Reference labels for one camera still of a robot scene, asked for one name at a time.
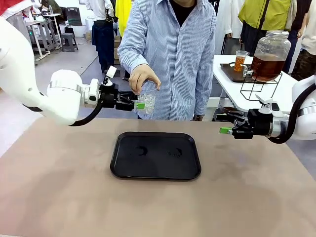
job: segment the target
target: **bottle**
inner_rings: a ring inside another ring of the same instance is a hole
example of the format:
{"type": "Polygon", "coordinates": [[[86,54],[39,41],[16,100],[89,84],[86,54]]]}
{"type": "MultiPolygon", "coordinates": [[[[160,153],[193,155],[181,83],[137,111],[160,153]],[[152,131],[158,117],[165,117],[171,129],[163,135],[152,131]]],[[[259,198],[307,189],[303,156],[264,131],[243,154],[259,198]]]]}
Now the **bottle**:
{"type": "Polygon", "coordinates": [[[49,5],[49,13],[50,13],[51,15],[54,14],[53,8],[51,7],[51,5],[49,5]]]}
{"type": "Polygon", "coordinates": [[[291,48],[288,35],[285,31],[268,31],[259,40],[251,65],[254,80],[271,81],[281,73],[291,48]]]}

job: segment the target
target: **black undershirt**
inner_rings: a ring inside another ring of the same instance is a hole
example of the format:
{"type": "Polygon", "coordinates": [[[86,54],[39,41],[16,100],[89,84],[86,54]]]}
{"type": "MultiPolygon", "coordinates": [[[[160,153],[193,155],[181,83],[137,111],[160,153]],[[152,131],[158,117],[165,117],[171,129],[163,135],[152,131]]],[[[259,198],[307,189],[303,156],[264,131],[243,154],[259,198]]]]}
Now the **black undershirt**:
{"type": "Polygon", "coordinates": [[[195,8],[197,1],[195,1],[194,5],[190,7],[181,6],[177,4],[174,0],[170,0],[170,4],[181,27],[185,20],[188,18],[191,11],[195,8]]]}
{"type": "Polygon", "coordinates": [[[297,0],[297,12],[296,17],[292,23],[291,30],[301,29],[304,16],[310,9],[311,1],[312,0],[297,0]]]}

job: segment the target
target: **camouflage pants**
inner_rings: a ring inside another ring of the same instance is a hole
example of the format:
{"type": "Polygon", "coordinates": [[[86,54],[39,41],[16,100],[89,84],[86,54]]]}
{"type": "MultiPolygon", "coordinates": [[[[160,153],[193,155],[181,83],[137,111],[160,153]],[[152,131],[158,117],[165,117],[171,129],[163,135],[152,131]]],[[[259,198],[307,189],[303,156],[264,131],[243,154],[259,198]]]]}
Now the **camouflage pants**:
{"type": "Polygon", "coordinates": [[[309,78],[316,73],[316,55],[302,50],[297,58],[291,76],[297,80],[309,78]]]}

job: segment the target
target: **black tray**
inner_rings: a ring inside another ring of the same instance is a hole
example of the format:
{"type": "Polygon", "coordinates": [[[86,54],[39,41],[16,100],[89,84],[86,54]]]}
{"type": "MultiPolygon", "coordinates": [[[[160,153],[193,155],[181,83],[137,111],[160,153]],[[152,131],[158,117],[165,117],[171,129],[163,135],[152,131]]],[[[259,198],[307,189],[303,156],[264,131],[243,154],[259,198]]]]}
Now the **black tray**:
{"type": "MultiPolygon", "coordinates": [[[[243,83],[245,77],[242,75],[242,72],[236,72],[234,70],[235,62],[233,63],[221,63],[221,67],[223,72],[228,76],[228,78],[233,82],[240,82],[243,83]]],[[[246,78],[245,82],[254,82],[252,78],[246,78]]]]}
{"type": "Polygon", "coordinates": [[[126,132],[110,165],[119,178],[192,180],[201,173],[194,139],[184,133],[126,132]]]}

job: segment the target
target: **red fabric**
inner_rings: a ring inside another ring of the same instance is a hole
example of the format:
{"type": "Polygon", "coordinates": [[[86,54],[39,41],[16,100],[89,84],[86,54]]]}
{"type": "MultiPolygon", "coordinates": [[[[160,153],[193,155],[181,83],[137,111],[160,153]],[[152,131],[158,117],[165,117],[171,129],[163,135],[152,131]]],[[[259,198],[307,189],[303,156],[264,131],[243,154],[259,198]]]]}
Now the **red fabric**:
{"type": "Polygon", "coordinates": [[[9,7],[12,7],[22,0],[0,0],[0,15],[2,15],[9,7]]]}

